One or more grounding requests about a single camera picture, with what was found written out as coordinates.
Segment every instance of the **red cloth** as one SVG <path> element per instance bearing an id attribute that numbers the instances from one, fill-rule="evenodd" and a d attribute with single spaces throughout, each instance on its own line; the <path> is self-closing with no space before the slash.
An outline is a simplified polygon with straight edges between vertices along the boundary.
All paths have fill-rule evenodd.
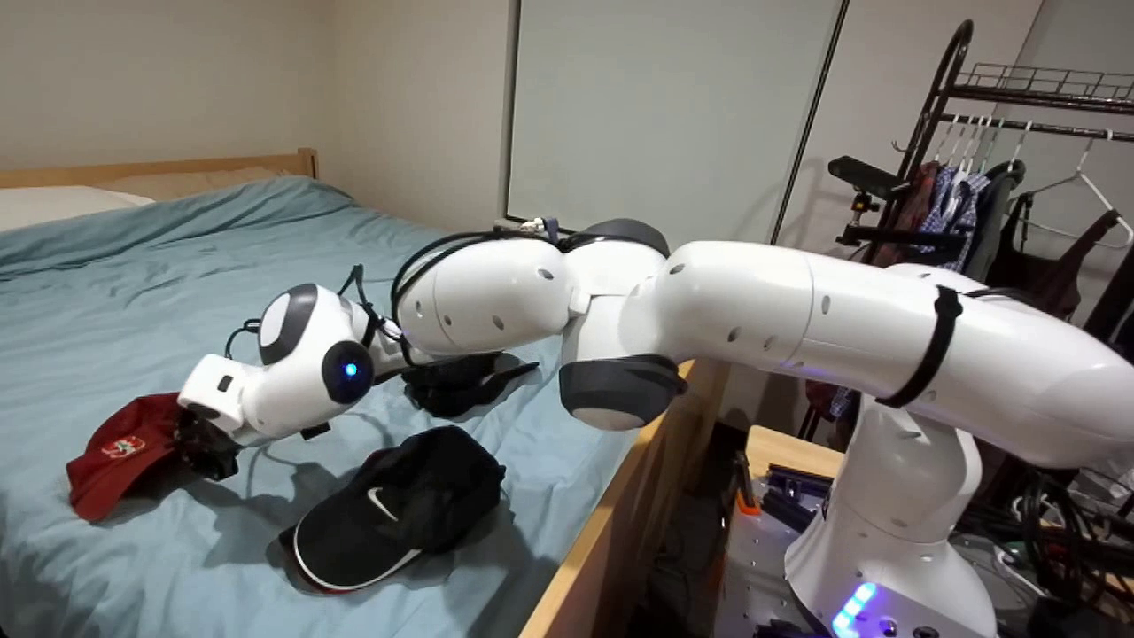
<path id="1" fill-rule="evenodd" d="M 102 519 L 144 471 L 175 458 L 178 414 L 178 392 L 135 395 L 111 414 L 67 464 L 74 515 Z"/>

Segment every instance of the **wooden bed frame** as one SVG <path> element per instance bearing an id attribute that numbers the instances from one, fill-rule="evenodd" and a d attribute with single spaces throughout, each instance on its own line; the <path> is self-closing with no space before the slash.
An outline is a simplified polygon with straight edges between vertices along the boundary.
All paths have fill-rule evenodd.
<path id="1" fill-rule="evenodd" d="M 116 184 L 135 177 L 161 180 L 162 172 L 234 168 L 314 177 L 314 152 L 297 150 L 284 157 L 0 168 L 0 187 Z M 637 430 L 597 515 L 584 519 L 549 587 L 525 619 L 525 638 L 592 638 L 626 629 L 636 601 L 646 590 L 652 555 L 671 528 L 672 502 L 685 496 L 709 450 L 728 363 L 686 362 L 682 363 L 682 374 L 686 392 L 676 395 L 665 414 Z"/>

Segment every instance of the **black hat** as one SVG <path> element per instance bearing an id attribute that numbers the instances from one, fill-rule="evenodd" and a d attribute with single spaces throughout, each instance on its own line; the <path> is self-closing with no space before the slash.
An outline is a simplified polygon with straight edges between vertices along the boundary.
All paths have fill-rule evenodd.
<path id="1" fill-rule="evenodd" d="M 422 554 L 457 550 L 499 502 L 502 467 L 464 430 L 442 424 L 375 450 L 337 496 L 280 535 L 293 571 L 357 590 Z"/>

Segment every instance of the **bed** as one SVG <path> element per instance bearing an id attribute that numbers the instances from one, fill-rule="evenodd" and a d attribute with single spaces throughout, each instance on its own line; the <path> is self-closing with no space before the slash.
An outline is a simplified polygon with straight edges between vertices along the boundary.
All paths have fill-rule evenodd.
<path id="1" fill-rule="evenodd" d="M 686 362 L 686 392 L 663 417 L 599 433 L 558 399 L 558 341 L 513 346 L 539 373 L 457 417 L 507 464 L 502 506 L 448 555 L 357 594 L 310 594 L 267 546 L 366 453 L 442 420 L 415 411 L 397 378 L 325 437 L 245 450 L 234 478 L 132 500 L 106 525 L 72 515 L 65 464 L 132 395 L 178 389 L 194 357 L 220 349 L 284 288 L 337 288 L 360 261 L 366 282 L 386 291 L 441 231 L 321 184 L 313 152 L 15 168 L 0 172 L 2 187 L 122 197 L 0 231 L 6 638 L 619 634 L 706 453 L 724 363 Z"/>

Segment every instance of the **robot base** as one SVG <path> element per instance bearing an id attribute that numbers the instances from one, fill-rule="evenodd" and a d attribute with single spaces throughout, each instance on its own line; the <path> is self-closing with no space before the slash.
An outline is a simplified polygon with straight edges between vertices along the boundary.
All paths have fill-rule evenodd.
<path id="1" fill-rule="evenodd" d="M 825 510 L 782 555 L 790 590 L 841 638 L 991 638 L 991 594 L 950 546 L 977 478 L 967 433 L 864 399 Z"/>

